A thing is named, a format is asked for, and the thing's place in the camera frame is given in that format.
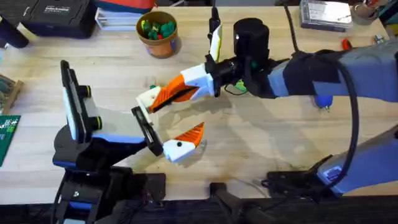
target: wooden desk surface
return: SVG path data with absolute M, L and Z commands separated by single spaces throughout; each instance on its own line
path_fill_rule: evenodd
M 373 36 L 387 37 L 379 21 L 355 26 L 347 33 L 306 30 L 299 27 L 298 8 L 291 7 L 298 46 L 307 52 L 340 49 L 348 37 L 354 46 L 373 44 Z M 22 119 L 0 168 L 0 203 L 49 203 L 63 175 L 53 166 L 53 139 L 66 124 L 62 103 L 60 61 L 68 60 L 79 82 L 91 85 L 100 107 L 129 113 L 135 97 L 156 83 L 167 83 L 179 71 L 202 63 L 208 51 L 208 7 L 158 8 L 175 16 L 182 40 L 180 52 L 168 59 L 152 58 L 135 32 L 97 30 L 88 40 L 38 38 L 22 50 L 8 48 L 0 72 L 25 85 L 13 114 Z M 221 58 L 233 56 L 233 24 L 244 17 L 258 17 L 270 28 L 271 57 L 281 59 L 293 52 L 289 26 L 282 7 L 220 7 L 224 24 Z M 360 99 L 363 142 L 398 123 L 398 104 Z M 261 100 L 250 94 L 222 93 L 173 105 L 154 115 L 164 134 L 176 136 L 206 121 L 206 148 L 182 164 L 154 157 L 148 149 L 120 164 L 136 172 L 165 172 L 166 199 L 207 198 L 213 181 L 227 182 L 240 197 L 263 197 L 267 191 L 256 183 L 270 170 L 307 169 L 329 154 L 347 150 L 351 117 L 347 98 L 335 97 L 330 113 L 320 113 L 309 96 Z M 396 194 L 390 183 L 351 194 Z

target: black cable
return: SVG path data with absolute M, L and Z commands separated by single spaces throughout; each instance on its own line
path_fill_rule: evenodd
M 234 95 L 234 96 L 240 96 L 240 95 L 243 95 L 243 94 L 247 93 L 247 91 L 244 91 L 243 93 L 233 93 L 233 92 L 227 90 L 227 87 L 228 87 L 229 85 L 230 85 L 230 83 L 224 86 L 225 92 L 227 92 L 227 93 L 229 93 L 229 94 L 232 94 L 232 95 Z
M 324 186 L 323 190 L 325 190 L 325 189 L 335 186 L 345 177 L 345 175 L 347 174 L 348 169 L 351 165 L 351 162 L 353 161 L 356 146 L 358 144 L 358 136 L 359 136 L 359 110 L 358 110 L 357 94 L 356 94 L 356 90 L 354 87 L 354 81 L 351 78 L 351 75 L 349 74 L 349 71 L 347 70 L 347 68 L 344 67 L 344 65 L 341 64 L 341 62 L 339 62 L 337 60 L 331 60 L 331 59 L 321 57 L 321 56 L 318 56 L 318 58 L 320 58 L 328 63 L 332 63 L 341 72 L 341 75 L 344 78 L 344 81 L 345 81 L 346 87 L 347 87 L 347 91 L 348 91 L 349 102 L 351 105 L 351 120 L 352 120 L 351 140 L 349 143 L 349 149 L 347 152 L 346 160 L 344 161 L 344 164 L 343 164 L 343 168 L 341 169 L 341 172 L 339 173 L 339 175 L 337 176 L 336 179 L 332 180 L 329 184 Z
M 60 200 L 60 196 L 61 196 L 61 190 L 62 190 L 63 184 L 65 183 L 65 180 L 67 179 L 67 176 L 68 176 L 68 171 L 65 171 L 65 173 L 63 174 L 62 180 L 60 182 L 60 186 L 57 190 L 57 193 L 55 194 L 54 203 L 51 206 L 50 224 L 54 224 L 55 211 L 57 209 L 57 204 L 58 204 L 58 201 Z
M 292 16 L 290 15 L 289 8 L 287 7 L 285 1 L 282 1 L 282 4 L 284 5 L 287 19 L 289 21 L 289 27 L 290 27 L 290 33 L 292 36 L 293 46 L 294 46 L 295 51 L 298 52 L 300 50 L 297 47 L 297 40 L 295 37 Z M 350 140 L 347 156 L 346 156 L 346 159 L 343 164 L 343 168 L 341 169 L 341 172 L 339 173 L 339 175 L 337 176 L 336 179 L 332 180 L 329 184 L 326 184 L 325 186 L 323 186 L 321 191 L 318 192 L 320 194 L 322 191 L 329 189 L 329 188 L 335 186 L 336 184 L 340 183 L 340 181 L 346 176 L 346 174 L 349 170 L 349 167 L 351 166 L 351 162 L 352 162 L 354 154 L 355 154 L 356 146 L 358 144 L 359 110 L 358 110 L 358 99 L 357 99 L 357 94 L 356 94 L 356 90 L 354 87 L 354 82 L 353 82 L 353 79 L 351 78 L 351 75 L 349 74 L 349 71 L 345 68 L 345 66 L 338 60 L 328 59 L 326 57 L 322 57 L 321 55 L 315 55 L 315 56 L 318 57 L 320 60 L 323 60 L 326 63 L 331 63 L 338 69 L 338 71 L 341 72 L 341 75 L 344 78 L 346 87 L 347 87 L 347 92 L 348 92 L 349 101 L 350 101 L 350 105 L 351 105 L 351 120 L 352 120 L 351 140 Z M 296 196 L 301 196 L 302 194 L 303 194 L 303 191 L 297 191 L 296 194 L 290 194 L 288 197 L 285 198 L 285 200 L 277 202 L 277 203 L 267 207 L 265 210 L 270 210 L 279 205 L 282 205 L 283 203 L 291 200 L 292 198 L 295 198 Z
M 287 20 L 289 22 L 289 27 L 290 27 L 290 34 L 292 36 L 292 42 L 293 42 L 293 48 L 295 52 L 299 52 L 300 49 L 297 46 L 297 39 L 296 39 L 296 34 L 294 32 L 294 27 L 293 27 L 293 20 L 292 20 L 292 15 L 290 14 L 289 8 L 286 5 L 285 1 L 282 1 L 282 4 L 284 5 L 284 9 L 286 12 Z

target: clear plastic box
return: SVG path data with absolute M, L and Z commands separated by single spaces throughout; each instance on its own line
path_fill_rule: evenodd
M 300 2 L 302 28 L 345 32 L 354 26 L 347 3 L 302 0 Z

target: green circuit board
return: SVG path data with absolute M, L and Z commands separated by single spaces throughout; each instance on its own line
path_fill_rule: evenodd
M 20 118 L 19 115 L 0 115 L 0 167 L 6 157 Z

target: blue connector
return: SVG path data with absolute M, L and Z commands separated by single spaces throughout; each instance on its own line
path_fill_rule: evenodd
M 333 96 L 331 95 L 317 95 L 314 96 L 315 104 L 321 108 L 329 111 L 331 104 L 333 103 Z

